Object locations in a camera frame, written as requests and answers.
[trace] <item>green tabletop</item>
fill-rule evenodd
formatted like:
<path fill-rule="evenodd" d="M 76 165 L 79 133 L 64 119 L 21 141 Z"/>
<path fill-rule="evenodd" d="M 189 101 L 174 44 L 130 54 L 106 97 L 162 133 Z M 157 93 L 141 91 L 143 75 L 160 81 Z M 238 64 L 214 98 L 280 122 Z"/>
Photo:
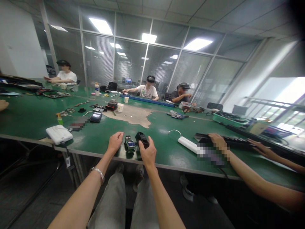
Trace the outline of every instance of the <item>green tabletop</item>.
<path fill-rule="evenodd" d="M 7 88 L 7 90 L 18 93 L 28 92 L 16 88 Z M 55 114 L 60 111 L 74 108 L 76 111 L 72 115 L 82 116 L 83 113 L 78 112 L 80 107 L 91 111 L 92 108 L 89 106 L 94 103 L 104 106 L 106 105 L 105 101 L 113 98 L 117 99 L 118 102 L 123 102 L 123 98 L 118 97 L 119 94 L 115 97 L 96 97 L 91 95 L 93 91 L 93 88 L 85 90 L 79 86 L 77 92 L 71 92 L 73 96 L 61 99 L 28 94 L 23 94 L 20 97 L 5 97 L 3 99 L 7 100 L 10 105 L 0 113 L 0 137 L 38 142 L 39 139 L 47 137 L 45 130 L 48 127 L 58 125 Z M 90 98 L 95 98 L 96 100 L 74 107 L 76 104 L 86 102 Z M 82 130 L 72 132 L 73 139 L 67 142 L 70 152 L 102 157 L 112 134 L 117 131 L 123 131 L 125 135 L 130 135 L 135 141 L 136 133 L 141 131 L 146 136 L 151 136 L 154 140 L 157 148 L 156 164 L 158 167 L 223 177 L 219 169 L 209 162 L 199 161 L 195 153 L 178 143 L 177 140 L 180 137 L 178 132 L 173 131 L 168 134 L 168 131 L 179 130 L 182 136 L 194 143 L 196 143 L 194 139 L 195 133 L 207 134 L 216 132 L 220 135 L 235 137 L 242 137 L 241 135 L 212 121 L 211 117 L 206 116 L 204 113 L 195 114 L 190 112 L 188 113 L 190 115 L 189 118 L 178 120 L 166 115 L 166 112 L 171 109 L 179 111 L 178 108 L 135 100 L 129 100 L 128 105 L 152 110 L 152 113 L 148 116 L 148 120 L 151 122 L 149 128 L 144 128 L 137 124 L 129 124 L 126 121 L 112 119 L 103 115 L 100 123 L 88 123 Z M 63 117 L 64 126 L 67 127 L 74 120 L 74 117 Z M 65 150 L 60 146 L 57 146 L 56 149 Z M 305 189 L 305 178 L 285 166 L 271 162 L 255 152 L 238 149 L 232 149 L 232 151 L 264 179 L 301 191 Z M 141 163 L 139 154 L 126 154 L 123 144 L 114 159 Z M 224 171 L 231 179 L 240 179 L 230 165 L 224 168 Z"/>

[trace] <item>dark t-shirt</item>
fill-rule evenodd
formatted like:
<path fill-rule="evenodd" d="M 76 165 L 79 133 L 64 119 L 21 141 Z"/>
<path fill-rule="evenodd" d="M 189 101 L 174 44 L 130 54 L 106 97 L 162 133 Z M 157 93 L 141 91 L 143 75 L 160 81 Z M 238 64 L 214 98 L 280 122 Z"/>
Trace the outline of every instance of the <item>dark t-shirt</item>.
<path fill-rule="evenodd" d="M 168 100 L 169 100 L 169 101 L 172 101 L 172 99 L 177 98 L 177 97 L 179 97 L 178 91 L 173 91 L 173 92 L 169 95 Z M 188 102 L 188 101 L 189 101 L 189 97 L 188 97 L 188 96 L 183 97 L 181 100 L 179 100 L 179 101 L 176 102 L 176 103 L 181 103 L 181 101 L 183 101 L 183 102 Z"/>

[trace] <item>phone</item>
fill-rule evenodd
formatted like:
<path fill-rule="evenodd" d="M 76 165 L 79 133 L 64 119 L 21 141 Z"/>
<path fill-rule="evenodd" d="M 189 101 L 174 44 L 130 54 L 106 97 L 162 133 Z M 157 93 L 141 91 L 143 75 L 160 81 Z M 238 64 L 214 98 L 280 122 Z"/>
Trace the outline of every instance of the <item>phone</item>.
<path fill-rule="evenodd" d="M 93 115 L 90 117 L 91 122 L 100 122 L 102 118 L 102 113 L 94 112 Z"/>

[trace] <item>ceiling light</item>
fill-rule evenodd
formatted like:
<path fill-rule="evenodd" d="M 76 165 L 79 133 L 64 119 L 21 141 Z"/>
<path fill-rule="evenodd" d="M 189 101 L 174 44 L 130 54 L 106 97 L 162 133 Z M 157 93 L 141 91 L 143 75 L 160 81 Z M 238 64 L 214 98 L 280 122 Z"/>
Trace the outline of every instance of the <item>ceiling light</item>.
<path fill-rule="evenodd" d="M 63 27 L 56 26 L 56 25 L 50 25 L 50 26 L 52 26 L 53 28 L 55 28 L 55 29 L 57 29 L 57 30 L 61 30 L 61 31 L 67 32 L 67 30 L 65 30 Z"/>
<path fill-rule="evenodd" d="M 142 33 L 142 41 L 146 43 L 155 43 L 156 39 L 157 39 L 156 35 Z"/>
<path fill-rule="evenodd" d="M 116 47 L 116 48 L 122 49 L 122 47 L 121 47 L 119 44 L 115 44 L 115 47 Z"/>
<path fill-rule="evenodd" d="M 212 41 L 196 38 L 195 40 L 191 41 L 187 46 L 185 46 L 184 49 L 198 51 L 211 43 Z"/>
<path fill-rule="evenodd" d="M 105 20 L 100 20 L 95 18 L 89 18 L 89 19 L 100 33 L 113 35 L 108 23 Z"/>
<path fill-rule="evenodd" d="M 87 49 L 91 49 L 91 50 L 95 50 L 94 48 L 90 47 L 90 46 L 85 46 Z"/>

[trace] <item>workbench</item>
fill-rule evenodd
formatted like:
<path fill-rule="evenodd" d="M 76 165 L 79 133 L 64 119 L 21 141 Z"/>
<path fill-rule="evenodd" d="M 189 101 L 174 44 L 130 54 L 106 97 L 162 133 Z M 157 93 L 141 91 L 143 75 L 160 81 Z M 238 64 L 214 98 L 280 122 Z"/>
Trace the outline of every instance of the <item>workbench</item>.
<path fill-rule="evenodd" d="M 11 87 L 6 89 L 17 93 L 28 92 Z M 94 88 L 86 89 L 79 86 L 77 92 L 69 92 L 73 96 L 59 99 L 28 94 L 23 94 L 19 97 L 2 97 L 1 99 L 7 100 L 10 105 L 0 113 L 0 137 L 53 147 L 52 144 L 40 141 L 40 139 L 48 137 L 45 131 L 48 127 L 58 125 L 56 113 L 67 108 L 74 108 L 76 111 L 71 115 L 82 116 L 84 113 L 77 112 L 79 107 L 84 107 L 87 111 L 91 111 L 90 105 L 98 103 L 105 106 L 106 101 L 114 98 L 117 98 L 119 103 L 124 103 L 124 98 L 117 96 L 95 97 L 91 95 L 91 92 L 94 92 Z M 90 98 L 96 98 L 96 100 L 74 107 L 76 104 L 86 102 Z M 124 136 L 130 135 L 134 141 L 138 131 L 143 132 L 147 137 L 150 136 L 154 140 L 154 145 L 157 149 L 157 167 L 207 176 L 225 177 L 219 169 L 208 162 L 197 160 L 195 153 L 178 143 L 177 139 L 180 137 L 178 132 L 173 131 L 168 134 L 168 131 L 179 130 L 182 136 L 194 143 L 197 142 L 194 139 L 195 133 L 218 133 L 223 136 L 244 138 L 243 136 L 214 122 L 212 117 L 206 116 L 205 113 L 196 114 L 190 112 L 188 113 L 189 118 L 178 120 L 166 115 L 171 109 L 181 112 L 178 108 L 131 99 L 128 105 L 152 110 L 147 117 L 151 122 L 149 128 L 144 128 L 137 124 L 129 124 L 126 121 L 108 118 L 103 115 L 100 123 L 88 123 L 82 130 L 72 132 L 73 139 L 66 142 L 66 147 L 73 155 L 80 182 L 84 180 L 88 172 L 88 168 L 85 168 L 82 163 L 81 155 L 102 157 L 107 149 L 109 137 L 118 131 L 123 131 L 125 133 Z M 70 116 L 63 117 L 64 126 L 67 127 L 74 120 Z M 64 156 L 67 157 L 65 147 L 58 145 L 54 146 L 54 148 L 62 151 Z M 238 149 L 232 149 L 232 151 L 267 181 L 300 191 L 305 190 L 305 177 L 291 169 L 272 162 L 256 152 Z M 133 155 L 126 154 L 124 143 L 122 143 L 121 148 L 113 159 L 143 164 L 142 160 L 138 159 L 137 153 Z M 229 179 L 241 179 L 230 165 L 223 170 Z"/>

